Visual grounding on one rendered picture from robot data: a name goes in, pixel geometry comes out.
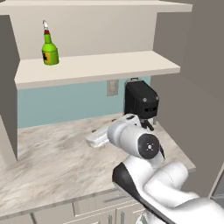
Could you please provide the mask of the cream open wall shelf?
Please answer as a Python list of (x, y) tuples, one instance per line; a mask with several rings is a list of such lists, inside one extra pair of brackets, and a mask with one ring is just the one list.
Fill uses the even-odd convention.
[[(189, 12), (162, 0), (4, 0), (0, 3), (0, 152), (18, 161), (18, 129), (74, 119), (83, 82), (174, 74), (180, 67), (154, 52), (158, 14)], [(43, 21), (59, 63), (44, 64)]]

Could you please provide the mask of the black coffee machine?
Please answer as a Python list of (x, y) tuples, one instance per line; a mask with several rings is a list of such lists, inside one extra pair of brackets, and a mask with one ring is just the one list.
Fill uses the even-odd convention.
[(154, 130), (159, 96), (144, 80), (132, 78), (124, 84), (123, 113), (137, 115), (143, 128)]

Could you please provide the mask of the grey wall socket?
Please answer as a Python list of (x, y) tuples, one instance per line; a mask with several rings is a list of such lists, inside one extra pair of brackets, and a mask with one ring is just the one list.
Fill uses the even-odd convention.
[(107, 96), (118, 95), (119, 80), (107, 81)]

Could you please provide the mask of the cream cupboard door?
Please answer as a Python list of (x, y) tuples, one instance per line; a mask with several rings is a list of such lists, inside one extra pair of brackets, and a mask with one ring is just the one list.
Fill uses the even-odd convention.
[(66, 222), (65, 224), (109, 224), (109, 220), (108, 220), (109, 215), (113, 216), (112, 224), (115, 224), (115, 217), (116, 217), (115, 209), (93, 214), (85, 218), (72, 220), (72, 221)]
[(69, 203), (34, 212), (32, 217), (35, 224), (65, 224), (74, 219), (74, 210)]
[(121, 212), (125, 213), (124, 224), (136, 224), (137, 218), (144, 211), (140, 204), (120, 206), (115, 210), (115, 224), (120, 224)]

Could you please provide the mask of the green spray bottle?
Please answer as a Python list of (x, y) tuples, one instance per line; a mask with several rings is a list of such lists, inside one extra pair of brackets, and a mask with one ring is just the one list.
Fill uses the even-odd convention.
[(42, 56), (44, 64), (48, 66), (57, 65), (60, 62), (58, 48), (52, 42), (51, 33), (45, 20), (43, 21), (43, 26), (45, 43), (42, 46)]

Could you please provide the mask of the cream drawer front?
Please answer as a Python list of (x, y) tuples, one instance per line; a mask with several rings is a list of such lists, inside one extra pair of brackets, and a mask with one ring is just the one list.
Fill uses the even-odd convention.
[[(109, 203), (103, 203), (103, 200), (114, 198), (116, 196), (123, 195), (127, 198), (111, 201)], [(133, 201), (133, 199), (123, 192), (117, 189), (110, 189), (104, 192), (92, 193), (86, 196), (81, 196), (73, 202), (73, 213), (75, 216), (87, 214), (96, 210), (100, 210), (107, 207), (120, 205)]]

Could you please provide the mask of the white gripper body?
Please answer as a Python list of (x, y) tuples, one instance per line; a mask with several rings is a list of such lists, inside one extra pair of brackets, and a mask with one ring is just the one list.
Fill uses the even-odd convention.
[(99, 148), (109, 142), (108, 139), (108, 126), (95, 129), (86, 136), (87, 144), (92, 148)]

